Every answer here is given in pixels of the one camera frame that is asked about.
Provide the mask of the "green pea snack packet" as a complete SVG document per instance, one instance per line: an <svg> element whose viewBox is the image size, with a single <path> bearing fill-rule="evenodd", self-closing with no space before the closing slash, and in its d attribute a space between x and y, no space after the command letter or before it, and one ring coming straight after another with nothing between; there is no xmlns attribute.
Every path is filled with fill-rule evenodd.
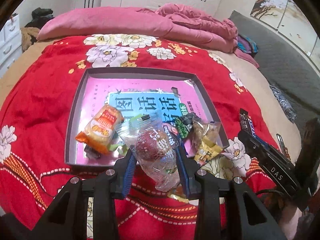
<svg viewBox="0 0 320 240"><path fill-rule="evenodd" d="M193 117L197 117L195 113L188 113L175 119L175 127L182 139L186 139L193 130Z"/></svg>

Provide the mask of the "clear bag purple pastry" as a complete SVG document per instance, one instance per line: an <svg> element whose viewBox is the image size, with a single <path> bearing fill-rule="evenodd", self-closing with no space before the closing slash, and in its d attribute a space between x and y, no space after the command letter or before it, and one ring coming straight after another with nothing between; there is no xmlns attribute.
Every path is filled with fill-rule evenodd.
<svg viewBox="0 0 320 240"><path fill-rule="evenodd" d="M161 111L126 120L116 126L116 132L158 191L167 192L179 184L176 151L162 126Z"/></svg>

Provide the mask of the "amber clear candy packet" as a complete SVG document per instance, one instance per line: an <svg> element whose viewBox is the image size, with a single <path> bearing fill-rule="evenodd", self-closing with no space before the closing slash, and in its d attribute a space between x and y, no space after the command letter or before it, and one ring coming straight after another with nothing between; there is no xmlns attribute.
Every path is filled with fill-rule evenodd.
<svg viewBox="0 0 320 240"><path fill-rule="evenodd" d="M177 185L176 188L170 189L167 192L167 196L179 202L189 203L189 199L183 193L183 187L181 184Z"/></svg>

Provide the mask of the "blue snack packet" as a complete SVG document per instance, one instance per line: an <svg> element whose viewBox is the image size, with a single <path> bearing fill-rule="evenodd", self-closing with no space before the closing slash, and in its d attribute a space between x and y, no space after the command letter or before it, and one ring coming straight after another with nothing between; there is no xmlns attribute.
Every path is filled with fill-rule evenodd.
<svg viewBox="0 0 320 240"><path fill-rule="evenodd" d="M182 138L175 126L172 126L170 123L163 122L162 127L168 136L170 146L173 150L176 150L178 146L182 146Z"/></svg>

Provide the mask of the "tree wall painting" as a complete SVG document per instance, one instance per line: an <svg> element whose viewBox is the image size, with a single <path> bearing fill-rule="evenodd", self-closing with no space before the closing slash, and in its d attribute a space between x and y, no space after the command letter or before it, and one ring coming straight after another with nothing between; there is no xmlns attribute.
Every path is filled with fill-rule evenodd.
<svg viewBox="0 0 320 240"><path fill-rule="evenodd" d="M319 66L319 36L293 0L256 0L250 16L271 26Z"/></svg>

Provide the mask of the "red floral blanket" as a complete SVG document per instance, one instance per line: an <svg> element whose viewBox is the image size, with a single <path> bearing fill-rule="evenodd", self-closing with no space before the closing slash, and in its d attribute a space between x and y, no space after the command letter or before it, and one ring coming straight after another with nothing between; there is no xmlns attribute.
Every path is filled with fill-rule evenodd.
<svg viewBox="0 0 320 240"><path fill-rule="evenodd" d="M1 207L32 229L58 191L71 177L64 162L67 122L77 86L97 55L84 36L67 37L46 46L27 65L1 108ZM120 66L176 70L195 74L209 94L225 128L229 148L222 158L228 176L239 175L253 191L272 186L258 162L238 140L239 111L253 119L258 135L271 145L272 138L260 107L247 85L236 80L242 63L226 64L227 55L214 59L204 49L167 40L150 46L125 47ZM192 239L195 207L166 197L137 170L127 200L116 203L121 239Z"/></svg>

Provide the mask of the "Snickers bar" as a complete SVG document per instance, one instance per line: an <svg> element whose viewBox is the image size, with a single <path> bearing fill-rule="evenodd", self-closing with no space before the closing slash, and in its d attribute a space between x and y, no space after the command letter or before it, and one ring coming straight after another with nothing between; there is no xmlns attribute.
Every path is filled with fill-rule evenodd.
<svg viewBox="0 0 320 240"><path fill-rule="evenodd" d="M240 109L240 126L242 130L246 131L252 137L257 138L253 122L248 115L248 111L242 108Z"/></svg>

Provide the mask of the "pink quilt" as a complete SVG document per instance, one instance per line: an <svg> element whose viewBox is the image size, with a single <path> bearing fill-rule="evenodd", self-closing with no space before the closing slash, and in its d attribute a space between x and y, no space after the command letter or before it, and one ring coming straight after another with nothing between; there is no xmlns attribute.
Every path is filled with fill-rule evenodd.
<svg viewBox="0 0 320 240"><path fill-rule="evenodd" d="M74 9L49 20L37 40L90 34L140 34L233 53L256 68L259 64L238 46L238 29L229 20L183 4L167 3L157 10L139 7Z"/></svg>

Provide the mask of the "black silver candy wrapper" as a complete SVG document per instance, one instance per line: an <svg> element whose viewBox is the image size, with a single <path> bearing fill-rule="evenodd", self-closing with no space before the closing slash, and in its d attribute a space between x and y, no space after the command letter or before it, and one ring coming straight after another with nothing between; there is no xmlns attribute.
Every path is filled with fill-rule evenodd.
<svg viewBox="0 0 320 240"><path fill-rule="evenodd" d="M84 152L86 154L86 157L90 160L98 160L101 158L101 154L88 145L85 145Z"/></svg>

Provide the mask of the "blue purple cloth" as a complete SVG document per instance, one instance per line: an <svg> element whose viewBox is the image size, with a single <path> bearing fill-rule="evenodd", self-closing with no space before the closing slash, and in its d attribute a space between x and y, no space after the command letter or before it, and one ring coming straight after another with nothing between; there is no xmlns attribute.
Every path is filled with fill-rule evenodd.
<svg viewBox="0 0 320 240"><path fill-rule="evenodd" d="M238 35L238 49L254 58L259 49L257 44L247 36Z"/></svg>

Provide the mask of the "orange rice cracker packet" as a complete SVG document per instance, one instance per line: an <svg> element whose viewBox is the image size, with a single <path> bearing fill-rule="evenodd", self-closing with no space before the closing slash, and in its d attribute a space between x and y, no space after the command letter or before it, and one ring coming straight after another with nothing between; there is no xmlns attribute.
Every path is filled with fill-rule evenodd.
<svg viewBox="0 0 320 240"><path fill-rule="evenodd" d="M108 146L114 136L116 126L123 121L121 111L109 104L104 104L75 139L100 154L108 155Z"/></svg>

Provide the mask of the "green white snack packet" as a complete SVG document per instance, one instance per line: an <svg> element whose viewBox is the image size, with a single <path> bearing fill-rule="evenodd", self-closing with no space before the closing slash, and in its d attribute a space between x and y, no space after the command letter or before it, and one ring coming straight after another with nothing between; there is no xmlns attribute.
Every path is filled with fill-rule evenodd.
<svg viewBox="0 0 320 240"><path fill-rule="evenodd" d="M129 127L129 126L132 126L132 124L142 121L143 119L149 119L149 118L150 118L149 114L139 114L137 116L125 119L125 121L121 123L121 125L125 127ZM121 139L121 137L118 135L117 132L114 132L111 142L109 143L107 148L110 152L117 152L118 155L123 155L123 156L125 156L128 151L127 145Z"/></svg>

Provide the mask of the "yellow snack packet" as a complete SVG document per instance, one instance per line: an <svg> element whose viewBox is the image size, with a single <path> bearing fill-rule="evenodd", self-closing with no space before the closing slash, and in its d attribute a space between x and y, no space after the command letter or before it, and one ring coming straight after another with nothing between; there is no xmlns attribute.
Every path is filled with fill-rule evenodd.
<svg viewBox="0 0 320 240"><path fill-rule="evenodd" d="M220 122L193 120L192 146L195 151L194 160L203 166L222 152L217 139L221 128Z"/></svg>

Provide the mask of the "white drawer cabinet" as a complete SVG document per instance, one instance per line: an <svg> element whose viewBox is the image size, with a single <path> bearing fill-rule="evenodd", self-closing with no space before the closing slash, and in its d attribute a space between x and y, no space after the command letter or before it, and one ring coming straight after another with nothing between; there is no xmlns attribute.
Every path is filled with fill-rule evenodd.
<svg viewBox="0 0 320 240"><path fill-rule="evenodd" d="M1 29L0 76L22 55L22 34L19 14L14 13Z"/></svg>

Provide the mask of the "grey padded headboard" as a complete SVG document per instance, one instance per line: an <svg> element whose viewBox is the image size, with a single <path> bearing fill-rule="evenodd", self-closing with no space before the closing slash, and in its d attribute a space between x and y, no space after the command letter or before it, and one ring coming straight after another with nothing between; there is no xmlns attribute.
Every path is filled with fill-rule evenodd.
<svg viewBox="0 0 320 240"><path fill-rule="evenodd" d="M258 46L254 59L268 82L291 105L291 120L300 132L307 121L319 118L319 75L293 46L262 24L233 11L229 18L238 32Z"/></svg>

